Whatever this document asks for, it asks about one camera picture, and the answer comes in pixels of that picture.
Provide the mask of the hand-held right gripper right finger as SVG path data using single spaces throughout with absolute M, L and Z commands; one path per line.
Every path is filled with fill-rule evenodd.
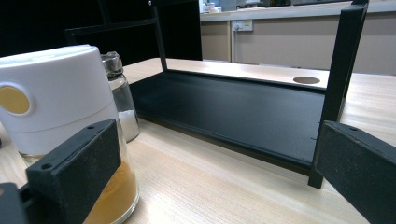
M 396 147 L 326 121 L 314 166 L 371 224 L 396 224 Z

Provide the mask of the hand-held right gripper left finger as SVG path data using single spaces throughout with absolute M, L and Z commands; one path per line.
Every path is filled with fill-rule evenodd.
M 82 224 L 120 167 L 117 122 L 83 128 L 27 168 L 32 224 Z

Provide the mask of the white-lidded orange spice jar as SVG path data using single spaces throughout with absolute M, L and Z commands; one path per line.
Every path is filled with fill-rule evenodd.
M 0 124 L 33 165 L 94 123 L 117 122 L 120 167 L 82 224 L 121 224 L 139 199 L 119 114 L 98 48 L 64 47 L 0 58 Z M 0 184 L 0 221 L 29 223 L 32 198 L 22 188 Z

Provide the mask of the metal-lidded glass salt jar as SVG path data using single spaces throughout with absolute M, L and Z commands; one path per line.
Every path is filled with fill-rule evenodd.
M 119 113 L 119 120 L 124 138 L 126 142 L 131 142 L 139 135 L 140 130 L 133 96 L 130 91 L 129 82 L 123 74 L 123 65 L 120 55 L 116 51 L 110 51 L 106 54 L 102 54 L 101 59 Z

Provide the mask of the black metal two-tier rack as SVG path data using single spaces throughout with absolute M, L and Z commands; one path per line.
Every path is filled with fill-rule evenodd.
M 103 24 L 67 29 L 65 38 L 76 45 L 81 35 L 143 31 L 156 42 L 162 70 L 130 87 L 140 118 L 307 175 L 309 186 L 320 188 L 322 126 L 341 118 L 369 0 L 353 0 L 341 10 L 324 88 L 171 69 L 171 38 L 199 39 L 198 0 L 147 1 L 149 17 L 113 23 L 106 0 L 97 0 Z

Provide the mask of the grey counter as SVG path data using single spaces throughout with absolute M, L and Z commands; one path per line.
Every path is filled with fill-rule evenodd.
M 201 14 L 200 21 L 244 21 L 337 16 L 341 13 L 342 9 L 350 5 L 351 2 L 348 1 L 289 7 L 254 7 L 221 13 Z M 368 6 L 368 12 L 396 12 L 396 0 L 372 0 Z

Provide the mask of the white wall socket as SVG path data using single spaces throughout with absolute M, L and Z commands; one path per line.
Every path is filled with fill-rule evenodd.
M 253 20 L 233 21 L 233 30 L 235 32 L 252 32 Z

